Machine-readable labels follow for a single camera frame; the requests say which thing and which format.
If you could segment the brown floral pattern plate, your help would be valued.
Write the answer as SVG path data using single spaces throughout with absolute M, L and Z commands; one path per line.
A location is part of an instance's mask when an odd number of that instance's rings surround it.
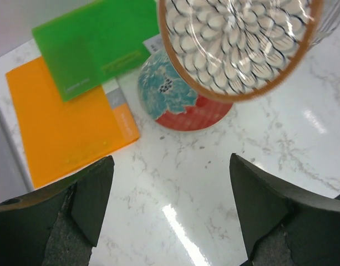
M 305 57 L 322 1 L 158 1 L 165 51 L 200 95 L 223 103 L 280 85 Z

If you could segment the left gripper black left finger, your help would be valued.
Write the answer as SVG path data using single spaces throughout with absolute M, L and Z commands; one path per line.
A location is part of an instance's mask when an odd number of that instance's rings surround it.
M 41 189 L 0 203 L 0 265 L 88 265 L 114 174 L 107 156 Z

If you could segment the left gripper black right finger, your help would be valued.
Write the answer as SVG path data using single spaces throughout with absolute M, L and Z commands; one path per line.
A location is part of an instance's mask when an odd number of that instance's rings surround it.
M 244 265 L 340 265 L 340 195 L 310 192 L 237 154 L 229 171 Z

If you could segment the green plastic folder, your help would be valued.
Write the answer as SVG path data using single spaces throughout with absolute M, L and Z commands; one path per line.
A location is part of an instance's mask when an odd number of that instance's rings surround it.
M 94 1 L 32 29 L 63 101 L 143 64 L 155 1 Z

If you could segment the orange plastic folder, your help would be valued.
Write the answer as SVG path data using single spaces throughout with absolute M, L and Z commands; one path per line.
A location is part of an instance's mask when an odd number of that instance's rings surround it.
M 34 188 L 135 142 L 140 134 L 116 80 L 67 102 L 42 58 L 6 74 Z

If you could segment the red blue flower plate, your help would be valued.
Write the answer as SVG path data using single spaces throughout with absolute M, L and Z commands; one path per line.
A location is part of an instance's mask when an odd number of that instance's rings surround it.
M 140 102 L 159 125 L 182 132 L 206 129 L 223 119 L 232 104 L 198 94 L 179 76 L 164 49 L 143 64 L 138 78 Z

